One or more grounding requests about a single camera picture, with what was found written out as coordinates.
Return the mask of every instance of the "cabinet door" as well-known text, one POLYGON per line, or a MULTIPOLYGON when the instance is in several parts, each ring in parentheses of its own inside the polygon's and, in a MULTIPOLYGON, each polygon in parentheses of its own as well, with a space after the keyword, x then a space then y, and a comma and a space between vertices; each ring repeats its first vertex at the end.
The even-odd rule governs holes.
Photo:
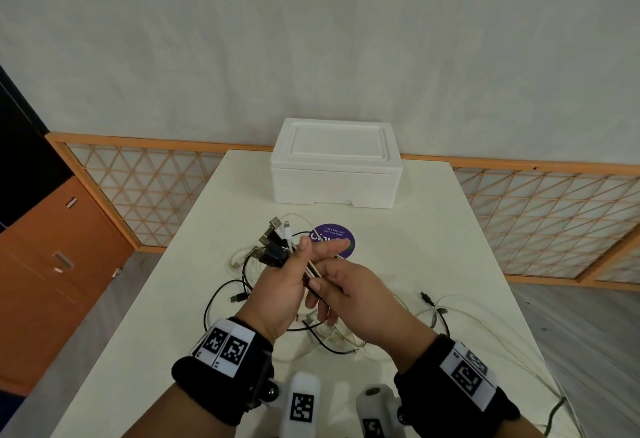
POLYGON ((38 274, 45 264, 0 234, 0 388, 26 396, 83 320, 84 309, 38 274))
POLYGON ((74 286, 89 308, 111 277, 133 253, 76 177, 71 177, 12 225, 15 232, 48 262, 45 278, 66 295, 74 286))

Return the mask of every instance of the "white box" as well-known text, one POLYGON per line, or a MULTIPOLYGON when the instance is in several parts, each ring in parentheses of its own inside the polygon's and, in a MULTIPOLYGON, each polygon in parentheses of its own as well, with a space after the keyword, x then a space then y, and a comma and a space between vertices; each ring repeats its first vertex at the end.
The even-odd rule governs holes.
POLYGON ((391 208, 402 161, 389 123, 284 120, 271 155, 277 203, 391 208))

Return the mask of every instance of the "finger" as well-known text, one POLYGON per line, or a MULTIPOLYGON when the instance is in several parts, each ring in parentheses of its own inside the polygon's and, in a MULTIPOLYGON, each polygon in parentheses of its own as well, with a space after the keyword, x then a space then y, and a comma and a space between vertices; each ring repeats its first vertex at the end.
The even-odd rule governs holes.
POLYGON ((353 270, 353 263, 339 258, 323 259, 315 265, 322 276, 341 288, 345 287, 349 272, 353 270))
POLYGON ((335 286, 330 281, 324 278, 312 278, 308 281, 309 288, 315 291, 324 302, 334 309, 337 313, 340 313, 340 309, 345 308, 348 302, 348 297, 342 293, 342 290, 335 286))
POLYGON ((305 273, 305 269, 307 269, 307 264, 313 253, 311 246, 312 244, 309 238, 306 236, 300 238, 295 252, 287 258, 287 261, 282 267, 282 271, 286 277, 300 278, 300 281, 302 281, 302 275, 305 273))
POLYGON ((329 305, 324 303, 322 300, 318 302, 318 320, 325 321, 329 316, 329 305))
POLYGON ((338 314, 335 312, 335 310, 329 309, 329 317, 326 319, 326 324, 331 326, 331 325, 335 325, 335 323, 338 321, 338 314))
POLYGON ((307 298, 305 299, 305 307, 307 307, 308 309, 311 309, 315 307, 317 303, 318 303, 318 297, 316 297, 313 293, 308 291, 307 298))
POLYGON ((332 239, 330 241, 320 241, 318 243, 313 243, 311 245, 313 248, 313 255, 311 256, 311 261, 315 263, 320 259, 324 259, 326 257, 333 257, 336 254, 340 254, 342 251, 347 249, 350 245, 351 245, 351 241, 349 241, 348 239, 332 239))

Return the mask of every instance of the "purple sticker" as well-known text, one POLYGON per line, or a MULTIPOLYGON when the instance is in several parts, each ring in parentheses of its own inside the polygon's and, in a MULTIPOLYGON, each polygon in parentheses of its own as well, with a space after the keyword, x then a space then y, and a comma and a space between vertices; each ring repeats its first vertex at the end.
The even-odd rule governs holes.
MULTIPOLYGON (((356 240, 353 238, 353 234, 346 227, 340 224, 322 224, 316 227, 316 231, 320 234, 320 237, 323 241, 328 241, 332 239, 345 239, 347 238, 351 241, 351 244, 347 249, 340 253, 340 256, 347 258, 351 256, 351 253, 356 248, 356 240)), ((312 241, 317 241, 318 236, 316 236, 315 232, 311 232, 309 237, 312 241)))

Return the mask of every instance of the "wooden frame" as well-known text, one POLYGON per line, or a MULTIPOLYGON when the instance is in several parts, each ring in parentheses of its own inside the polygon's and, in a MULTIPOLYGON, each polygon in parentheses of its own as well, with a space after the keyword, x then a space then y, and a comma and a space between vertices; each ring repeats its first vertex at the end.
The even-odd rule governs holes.
MULTIPOLYGON (((135 250, 162 253, 165 248, 143 246, 138 238, 124 223, 122 217, 111 205, 97 184, 92 180, 66 144, 114 145, 137 148, 156 148, 160 150, 184 150, 209 153, 226 153, 227 150, 255 150, 273 151, 271 146, 243 145, 228 143, 190 142, 163 139, 141 139, 129 137, 108 137, 103 135, 82 135, 51 132, 46 135, 47 140, 67 162, 74 174, 80 179, 87 191, 92 194, 98 205, 105 211, 116 228, 131 243, 135 250)), ((501 159, 473 159, 465 157, 445 157, 440 155, 407 155, 400 156, 404 160, 426 160, 432 162, 448 162, 452 167, 478 167, 483 169, 504 169, 517 171, 540 171, 556 173, 580 174, 612 174, 640 176, 640 165, 627 164, 592 164, 587 162, 547 162, 536 160, 501 160, 501 159)), ((535 277, 526 275, 505 275, 510 282, 552 284, 562 286, 580 286, 588 288, 620 289, 640 291, 640 284, 598 281, 598 275, 610 268, 616 261, 640 246, 640 224, 609 249, 600 259, 587 268, 575 279, 535 277)))

